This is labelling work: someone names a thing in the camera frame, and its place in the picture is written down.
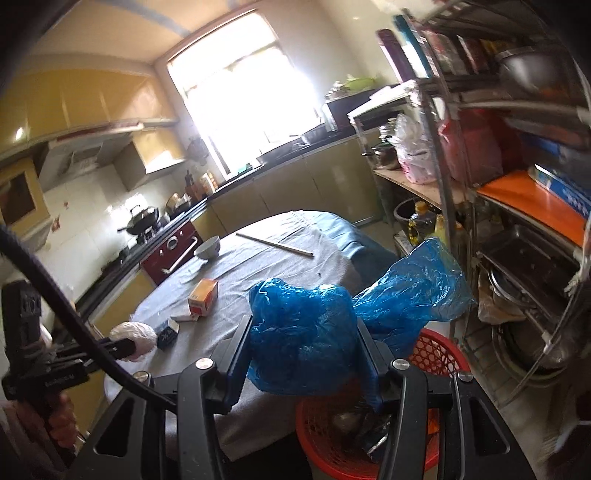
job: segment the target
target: cardboard box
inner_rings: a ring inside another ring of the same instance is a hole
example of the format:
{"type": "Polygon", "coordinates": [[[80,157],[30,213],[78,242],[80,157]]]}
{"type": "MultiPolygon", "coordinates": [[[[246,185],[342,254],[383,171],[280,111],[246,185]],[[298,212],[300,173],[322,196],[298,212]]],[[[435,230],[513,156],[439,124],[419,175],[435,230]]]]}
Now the cardboard box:
{"type": "Polygon", "coordinates": [[[207,316],[217,298],[217,280],[203,278],[189,295],[189,310],[192,315],[207,316]]]}
{"type": "Polygon", "coordinates": [[[173,319],[165,320],[158,325],[154,329],[156,335],[158,335],[156,346],[159,349],[164,350],[168,345],[173,343],[178,337],[178,327],[178,323],[173,319]]]}

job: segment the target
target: wall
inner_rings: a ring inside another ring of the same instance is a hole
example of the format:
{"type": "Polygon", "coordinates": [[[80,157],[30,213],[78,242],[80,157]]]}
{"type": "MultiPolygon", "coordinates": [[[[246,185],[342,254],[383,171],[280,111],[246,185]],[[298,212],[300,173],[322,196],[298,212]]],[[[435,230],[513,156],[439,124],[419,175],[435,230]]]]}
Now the wall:
{"type": "Polygon", "coordinates": [[[389,28],[398,33],[391,22],[392,14],[408,8],[417,17],[423,17],[434,8],[432,0],[318,0],[340,34],[353,51],[363,72],[377,77],[382,84],[398,83],[386,57],[378,45],[375,31],[389,28]]]}
{"type": "MultiPolygon", "coordinates": [[[[363,74],[360,62],[355,58],[341,37],[334,23],[316,0],[263,0],[248,5],[248,9],[256,9],[274,29],[281,48],[289,57],[294,67],[306,75],[314,89],[316,106],[324,102],[324,94],[336,80],[345,80],[348,73],[359,76],[363,74]]],[[[234,11],[216,23],[230,20],[243,10],[234,11]]],[[[179,95],[167,70],[167,62],[178,51],[185,48],[195,39],[201,37],[212,28],[209,24],[185,38],[154,64],[161,84],[178,115],[180,121],[176,128],[187,147],[190,137],[198,135],[193,120],[187,111],[182,97],[179,95]]],[[[205,166],[193,165],[194,176],[209,169],[218,182],[223,176],[213,159],[208,158],[205,166]]]]}
{"type": "Polygon", "coordinates": [[[60,227],[36,255],[58,285],[72,286],[78,299],[100,276],[100,268],[134,238],[117,232],[131,218],[129,209],[137,204],[162,208],[176,191],[178,184],[167,175],[128,192],[113,165],[59,185],[45,199],[60,227]]]}

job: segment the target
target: pink plastic bag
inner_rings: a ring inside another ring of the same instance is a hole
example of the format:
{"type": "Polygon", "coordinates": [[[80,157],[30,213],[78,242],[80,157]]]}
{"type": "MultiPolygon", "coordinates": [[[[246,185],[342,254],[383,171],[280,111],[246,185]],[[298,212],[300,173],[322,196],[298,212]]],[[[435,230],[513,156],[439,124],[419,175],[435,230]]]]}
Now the pink plastic bag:
{"type": "Polygon", "coordinates": [[[488,122],[477,111],[460,111],[460,124],[468,153],[470,178],[460,156],[452,122],[445,119],[439,126],[439,136],[450,175],[461,183],[483,185],[503,175],[501,149],[488,122]]]}

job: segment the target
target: orange shelf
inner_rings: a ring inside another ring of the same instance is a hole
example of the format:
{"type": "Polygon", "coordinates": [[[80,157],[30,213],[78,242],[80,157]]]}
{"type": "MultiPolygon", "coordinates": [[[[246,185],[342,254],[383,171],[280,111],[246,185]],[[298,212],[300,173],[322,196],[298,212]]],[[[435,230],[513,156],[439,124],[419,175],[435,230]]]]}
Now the orange shelf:
{"type": "Polygon", "coordinates": [[[583,245],[583,217],[540,187],[526,171],[515,171],[493,180],[481,187],[478,193],[523,212],[578,246],[583,245]]]}

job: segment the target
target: wall tile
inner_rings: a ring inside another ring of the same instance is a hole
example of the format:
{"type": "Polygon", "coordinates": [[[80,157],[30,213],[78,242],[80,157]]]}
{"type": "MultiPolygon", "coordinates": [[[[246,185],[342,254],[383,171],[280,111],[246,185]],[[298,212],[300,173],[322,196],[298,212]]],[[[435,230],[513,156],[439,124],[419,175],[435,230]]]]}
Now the wall tile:
{"type": "Polygon", "coordinates": [[[59,216],[60,228],[50,232],[37,256],[58,285],[72,286],[78,299],[100,276],[101,267],[134,239],[117,232],[129,222],[130,208],[153,205],[163,212],[175,191],[177,182],[168,175],[128,192],[113,165],[49,190],[44,194],[47,206],[53,218],[59,216]]]}

